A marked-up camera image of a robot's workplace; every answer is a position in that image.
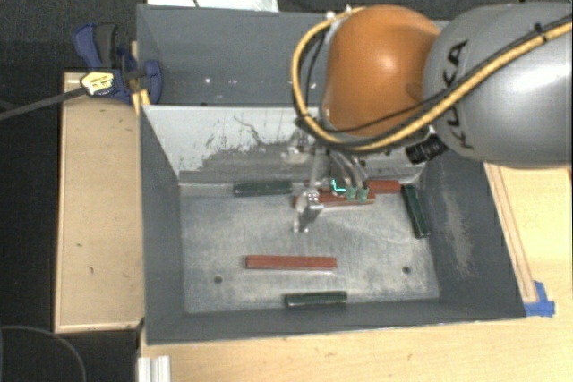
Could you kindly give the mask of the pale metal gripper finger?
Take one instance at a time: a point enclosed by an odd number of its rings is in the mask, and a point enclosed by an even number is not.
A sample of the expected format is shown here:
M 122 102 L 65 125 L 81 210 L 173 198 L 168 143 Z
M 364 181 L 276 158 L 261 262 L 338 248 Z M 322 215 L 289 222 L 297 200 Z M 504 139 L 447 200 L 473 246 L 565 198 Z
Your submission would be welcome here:
M 295 233 L 308 232 L 308 193 L 302 192 L 295 200 L 295 217 L 293 223 L 293 230 Z
M 308 233 L 311 229 L 312 224 L 316 221 L 318 215 L 324 209 L 323 204 L 319 197 L 309 197 L 306 206 L 306 223 L 305 231 Z

